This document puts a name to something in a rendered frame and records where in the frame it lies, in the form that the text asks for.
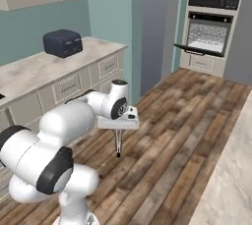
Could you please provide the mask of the built-in oven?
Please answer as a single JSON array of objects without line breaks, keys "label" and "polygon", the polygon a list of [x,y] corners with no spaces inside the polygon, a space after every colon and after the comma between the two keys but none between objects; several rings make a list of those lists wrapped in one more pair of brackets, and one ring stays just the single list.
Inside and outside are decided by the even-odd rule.
[{"label": "built-in oven", "polygon": [[224,56],[233,16],[190,12],[187,45]]}]

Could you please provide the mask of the black oven door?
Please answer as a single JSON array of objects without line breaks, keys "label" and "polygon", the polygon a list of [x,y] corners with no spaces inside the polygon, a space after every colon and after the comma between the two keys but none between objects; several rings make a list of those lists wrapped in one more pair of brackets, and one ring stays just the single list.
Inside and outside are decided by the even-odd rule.
[{"label": "black oven door", "polygon": [[179,43],[174,43],[175,47],[182,49],[184,52],[189,54],[196,54],[200,56],[210,55],[215,57],[223,58],[224,54],[220,51],[218,47],[213,47],[212,45],[184,45]]}]

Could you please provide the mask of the wide beige drawer front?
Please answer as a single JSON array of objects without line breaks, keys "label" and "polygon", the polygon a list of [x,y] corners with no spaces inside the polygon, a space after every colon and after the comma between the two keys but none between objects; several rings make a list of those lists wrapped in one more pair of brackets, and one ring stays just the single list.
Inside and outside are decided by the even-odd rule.
[{"label": "wide beige drawer front", "polygon": [[55,96],[55,102],[61,102],[81,89],[79,74],[74,74],[57,82],[52,86],[52,89]]}]

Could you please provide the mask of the small beige drawer front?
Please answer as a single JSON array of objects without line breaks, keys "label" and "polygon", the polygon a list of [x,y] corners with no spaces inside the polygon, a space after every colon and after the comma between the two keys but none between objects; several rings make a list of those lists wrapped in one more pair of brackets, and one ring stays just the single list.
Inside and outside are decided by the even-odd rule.
[{"label": "small beige drawer front", "polygon": [[117,55],[111,55],[98,63],[99,77],[103,78],[117,69]]}]

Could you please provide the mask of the dark blue toaster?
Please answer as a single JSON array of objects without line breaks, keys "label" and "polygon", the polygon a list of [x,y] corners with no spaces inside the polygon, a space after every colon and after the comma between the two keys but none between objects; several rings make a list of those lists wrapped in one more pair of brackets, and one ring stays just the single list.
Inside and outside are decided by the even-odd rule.
[{"label": "dark blue toaster", "polygon": [[47,54],[66,58],[83,51],[81,36],[72,30],[59,29],[43,36],[43,47]]}]

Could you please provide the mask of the beige drawer under oven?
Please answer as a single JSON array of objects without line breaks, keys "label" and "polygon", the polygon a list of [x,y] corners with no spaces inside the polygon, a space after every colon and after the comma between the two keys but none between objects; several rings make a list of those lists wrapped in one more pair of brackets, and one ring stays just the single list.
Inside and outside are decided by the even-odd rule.
[{"label": "beige drawer under oven", "polygon": [[214,69],[215,61],[198,55],[190,55],[189,66],[211,72]]}]

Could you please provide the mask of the beige base cupboard door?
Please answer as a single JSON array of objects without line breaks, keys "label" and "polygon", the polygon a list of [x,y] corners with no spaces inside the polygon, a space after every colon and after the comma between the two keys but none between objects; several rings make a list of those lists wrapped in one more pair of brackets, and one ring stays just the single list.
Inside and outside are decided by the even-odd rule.
[{"label": "beige base cupboard door", "polygon": [[26,95],[9,105],[10,123],[38,132],[42,109],[36,92]]}]

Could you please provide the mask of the dark metal tongs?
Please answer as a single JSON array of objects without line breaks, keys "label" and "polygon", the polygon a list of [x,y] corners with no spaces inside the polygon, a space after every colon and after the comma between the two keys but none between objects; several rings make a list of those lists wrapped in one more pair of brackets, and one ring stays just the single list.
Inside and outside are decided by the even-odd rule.
[{"label": "dark metal tongs", "polygon": [[115,129],[115,148],[117,157],[121,156],[122,151],[122,130]]}]

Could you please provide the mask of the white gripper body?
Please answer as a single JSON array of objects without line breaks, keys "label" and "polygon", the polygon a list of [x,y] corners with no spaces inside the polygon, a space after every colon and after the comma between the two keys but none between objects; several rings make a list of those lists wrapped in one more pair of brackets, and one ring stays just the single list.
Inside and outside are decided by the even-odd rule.
[{"label": "white gripper body", "polygon": [[119,118],[111,120],[104,117],[98,117],[97,126],[100,129],[137,130],[140,124],[138,119]]}]

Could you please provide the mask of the beige tall oven cabinet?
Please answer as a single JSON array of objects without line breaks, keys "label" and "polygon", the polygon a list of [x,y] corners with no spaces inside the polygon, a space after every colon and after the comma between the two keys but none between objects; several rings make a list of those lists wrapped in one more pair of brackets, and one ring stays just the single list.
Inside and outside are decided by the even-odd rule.
[{"label": "beige tall oven cabinet", "polygon": [[189,6],[187,0],[183,36],[179,44],[187,45],[188,33],[188,14],[190,12],[199,12],[217,15],[233,16],[232,25],[227,41],[224,57],[215,57],[204,55],[215,61],[214,69],[204,71],[189,66],[190,55],[181,49],[180,66],[193,71],[203,72],[210,75],[225,78],[241,84],[248,84],[250,82],[250,75],[252,71],[252,0],[239,0],[237,10],[225,10],[207,7]]}]

